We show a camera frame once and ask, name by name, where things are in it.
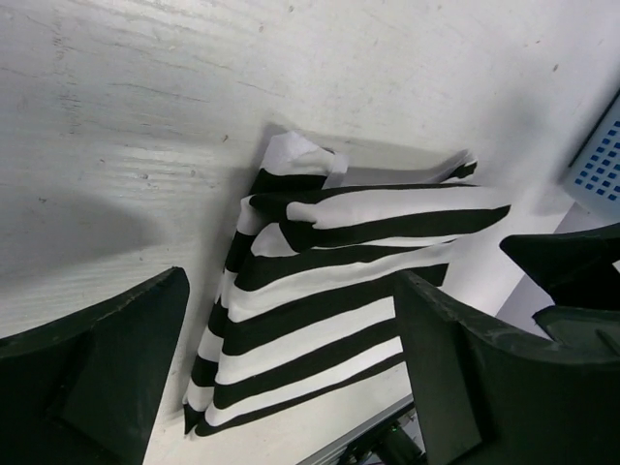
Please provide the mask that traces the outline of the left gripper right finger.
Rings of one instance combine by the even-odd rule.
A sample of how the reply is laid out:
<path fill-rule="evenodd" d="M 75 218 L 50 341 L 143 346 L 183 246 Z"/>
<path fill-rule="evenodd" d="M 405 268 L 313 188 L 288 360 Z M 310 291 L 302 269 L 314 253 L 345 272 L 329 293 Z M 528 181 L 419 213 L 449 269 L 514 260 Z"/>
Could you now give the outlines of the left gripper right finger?
<path fill-rule="evenodd" d="M 472 308 L 410 271 L 394 308 L 431 464 L 615 464 L 619 360 Z"/>

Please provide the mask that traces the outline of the black white striped tank top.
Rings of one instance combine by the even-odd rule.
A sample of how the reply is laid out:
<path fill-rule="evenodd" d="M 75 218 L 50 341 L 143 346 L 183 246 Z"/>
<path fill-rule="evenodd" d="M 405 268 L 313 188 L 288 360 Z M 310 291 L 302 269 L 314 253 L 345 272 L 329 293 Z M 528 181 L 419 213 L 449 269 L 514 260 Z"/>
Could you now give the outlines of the black white striped tank top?
<path fill-rule="evenodd" d="M 455 155 L 410 183 L 346 182 L 346 158 L 295 132 L 268 143 L 241 201 L 183 399 L 206 437 L 380 374 L 403 359 L 401 271 L 441 286 L 455 243 L 510 212 Z"/>

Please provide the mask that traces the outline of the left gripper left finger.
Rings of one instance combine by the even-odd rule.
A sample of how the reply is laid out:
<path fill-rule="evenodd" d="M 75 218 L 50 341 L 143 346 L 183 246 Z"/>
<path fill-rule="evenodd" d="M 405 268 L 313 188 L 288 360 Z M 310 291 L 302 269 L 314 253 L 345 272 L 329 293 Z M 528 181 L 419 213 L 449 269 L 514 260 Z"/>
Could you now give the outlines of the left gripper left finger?
<path fill-rule="evenodd" d="M 172 267 L 1 341 L 4 464 L 141 464 L 189 298 Z"/>

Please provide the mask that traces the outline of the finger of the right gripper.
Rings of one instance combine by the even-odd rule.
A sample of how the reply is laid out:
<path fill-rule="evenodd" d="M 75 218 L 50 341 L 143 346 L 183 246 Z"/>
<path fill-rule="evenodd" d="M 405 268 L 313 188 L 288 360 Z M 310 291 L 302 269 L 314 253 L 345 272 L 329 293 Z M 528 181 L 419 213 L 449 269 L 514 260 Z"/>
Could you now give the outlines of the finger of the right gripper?
<path fill-rule="evenodd" d="M 619 357 L 619 312 L 549 306 L 533 316 L 555 342 L 586 352 Z"/>
<path fill-rule="evenodd" d="M 507 254 L 557 305 L 619 303 L 619 225 L 582 232 L 515 234 Z"/>

